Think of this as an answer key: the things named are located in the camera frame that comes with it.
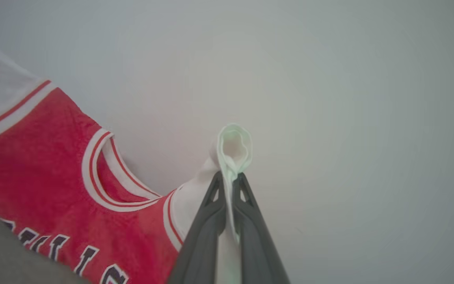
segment white surface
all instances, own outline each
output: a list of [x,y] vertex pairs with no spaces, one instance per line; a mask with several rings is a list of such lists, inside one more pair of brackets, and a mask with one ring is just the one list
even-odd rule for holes
[[162,194],[247,128],[294,284],[454,283],[454,1],[0,0],[0,49]]

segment red jersey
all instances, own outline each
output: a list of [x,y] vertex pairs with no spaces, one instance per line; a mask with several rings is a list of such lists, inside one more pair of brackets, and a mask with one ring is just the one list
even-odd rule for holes
[[175,191],[159,196],[137,180],[113,134],[50,81],[16,85],[17,99],[0,108],[1,220],[25,247],[92,282],[164,283],[183,238]]

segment basketball jersey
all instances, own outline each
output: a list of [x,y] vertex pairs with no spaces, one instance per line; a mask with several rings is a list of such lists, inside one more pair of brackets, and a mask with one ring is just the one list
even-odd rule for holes
[[[249,133],[229,125],[197,175],[160,196],[128,170],[111,132],[0,53],[0,219],[23,246],[92,282],[165,283],[214,174],[230,203],[251,156]],[[240,278],[231,234],[219,242],[231,267],[218,268],[219,283]]]

